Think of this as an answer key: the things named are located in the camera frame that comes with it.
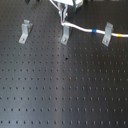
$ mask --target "black table surface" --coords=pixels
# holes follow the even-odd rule
[[[128,3],[89,2],[68,21],[128,33]],[[19,44],[24,19],[33,23]],[[48,1],[0,1],[0,128],[127,128],[128,38],[72,29],[66,46]]]

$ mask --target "white cable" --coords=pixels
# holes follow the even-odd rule
[[[92,32],[92,29],[85,29],[85,28],[82,28],[82,27],[79,27],[75,24],[72,24],[72,23],[62,23],[62,25],[64,26],[69,26],[69,27],[73,27],[73,28],[76,28],[78,30],[81,30],[81,31],[84,31],[84,32]],[[105,31],[102,31],[102,30],[96,30],[96,33],[99,33],[99,34],[105,34]],[[128,37],[128,34],[116,34],[116,33],[112,33],[112,36],[115,36],[115,37]]]
[[[62,23],[62,25],[63,26],[65,25],[65,26],[73,27],[73,28],[76,28],[76,29],[84,31],[84,32],[92,32],[92,29],[84,29],[82,27],[79,27],[79,26],[77,26],[75,24],[71,24],[71,23]]]
[[[128,34],[120,34],[121,37],[128,37]],[[112,36],[119,37],[119,34],[112,33]]]
[[[52,0],[49,1],[59,10],[58,6]]]

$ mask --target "small black object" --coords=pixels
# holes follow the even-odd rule
[[[30,2],[30,0],[25,0],[25,3],[28,4]]]

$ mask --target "metal clamp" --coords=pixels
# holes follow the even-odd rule
[[[68,43],[68,39],[71,33],[71,28],[69,26],[64,25],[63,26],[63,36],[61,39],[61,43],[66,45]]]
[[[108,47],[110,40],[111,40],[112,31],[113,31],[113,25],[110,23],[107,23],[107,25],[105,27],[105,35],[104,35],[104,38],[102,40],[102,43],[104,45],[106,45],[107,47]]]
[[[22,24],[22,36],[19,40],[19,43],[25,44],[27,37],[32,29],[33,24],[30,23],[28,20],[24,20],[24,24]]]

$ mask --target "screw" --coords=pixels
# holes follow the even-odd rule
[[[24,38],[22,38],[21,40],[24,41]]]
[[[105,43],[108,43],[108,40],[105,40]]]
[[[66,42],[66,39],[64,39],[63,41]]]

